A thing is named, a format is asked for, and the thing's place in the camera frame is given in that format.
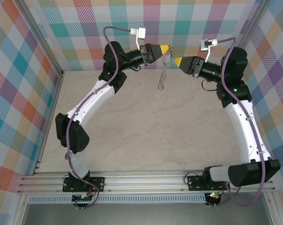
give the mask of purple cable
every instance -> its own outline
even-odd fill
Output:
[[[217,206],[221,206],[221,205],[224,205],[225,203],[228,203],[230,200],[233,200],[237,205],[239,206],[250,206],[252,205],[253,203],[255,203],[257,200],[258,200],[258,197],[260,196],[261,192],[262,192],[262,189],[263,189],[263,185],[264,185],[264,181],[265,181],[265,175],[266,175],[266,168],[265,168],[265,163],[264,163],[264,158],[263,158],[263,152],[262,152],[262,148],[261,148],[261,145],[260,145],[260,141],[259,141],[259,138],[258,138],[258,134],[256,132],[256,129],[255,129],[255,126],[254,126],[254,123],[253,121],[251,120],[251,117],[248,113],[248,111],[246,110],[246,108],[244,107],[244,105],[241,103],[241,101],[229,90],[229,88],[227,87],[226,83],[225,83],[225,68],[226,68],[226,65],[227,65],[227,62],[228,62],[228,59],[233,51],[233,48],[235,47],[236,45],[236,38],[234,37],[231,37],[231,38],[228,38],[228,39],[225,39],[225,40],[220,40],[218,41],[218,43],[223,43],[223,42],[227,42],[227,41],[231,41],[233,40],[233,43],[229,49],[229,51],[227,52],[226,56],[225,56],[225,59],[224,59],[224,62],[223,62],[223,65],[222,65],[222,72],[221,72],[221,81],[222,81],[222,85],[224,87],[224,89],[226,90],[226,92],[232,96],[232,98],[234,98],[234,100],[240,105],[240,107],[242,108],[242,110],[244,111],[246,117],[248,118],[248,121],[251,125],[251,128],[252,128],[252,131],[253,131],[253,134],[254,134],[254,137],[255,137],[255,141],[257,143],[257,147],[258,147],[258,152],[259,152],[259,156],[260,156],[260,160],[261,160],[261,165],[262,165],[262,176],[261,176],[261,183],[260,183],[260,186],[259,186],[259,189],[255,195],[255,197],[250,201],[250,202],[247,202],[247,203],[240,203],[238,202],[236,199],[235,199],[235,196],[236,194],[239,192],[240,190],[240,187],[238,189],[238,191],[233,195],[233,193],[231,192],[231,190],[229,189],[228,187],[228,184],[226,183],[225,184],[225,187],[226,189],[228,190],[228,193],[230,195],[230,199],[225,201],[225,202],[222,202],[221,204],[218,204]]]
[[[113,27],[113,26],[107,26],[107,27],[104,27],[103,29],[103,33],[104,33],[104,37],[106,39],[106,41],[108,42],[108,45],[110,46],[111,48],[111,51],[114,55],[114,58],[115,58],[115,64],[116,64],[116,68],[115,68],[115,72],[113,74],[113,76],[110,78],[110,80],[108,80],[107,83],[105,83],[103,86],[101,86],[100,88],[96,89],[94,92],[92,92],[90,95],[88,95],[83,101],[82,103],[79,105],[79,107],[76,109],[76,111],[73,113],[73,115],[71,116],[69,122],[68,122],[68,125],[67,125],[67,128],[66,128],[66,146],[67,146],[67,153],[65,155],[65,159],[68,159],[68,163],[69,163],[69,166],[73,172],[73,174],[82,182],[90,185],[91,187],[95,188],[96,192],[97,192],[97,196],[96,198],[94,199],[94,201],[90,204],[88,204],[86,207],[78,207],[77,206],[77,201],[75,201],[75,206],[77,209],[87,209],[89,207],[91,207],[96,201],[97,199],[99,198],[99,189],[93,185],[92,183],[89,183],[87,181],[85,181],[84,179],[82,179],[74,170],[73,166],[72,166],[72,163],[71,163],[71,158],[70,158],[70,144],[69,144],[69,129],[70,129],[70,125],[71,125],[71,122],[73,121],[74,117],[76,116],[76,113],[80,111],[81,107],[86,103],[86,101],[88,99],[90,99],[91,96],[93,96],[94,94],[97,94],[98,91],[102,90],[103,88],[105,88],[107,85],[110,84],[110,82],[115,78],[117,72],[118,72],[118,59],[117,59],[117,55],[116,55],[116,52],[111,44],[111,42],[109,41],[107,35],[106,35],[106,29],[116,29],[116,30],[121,30],[121,31],[126,31],[126,32],[130,32],[130,30],[128,29],[123,29],[123,28],[118,28],[118,27]]]

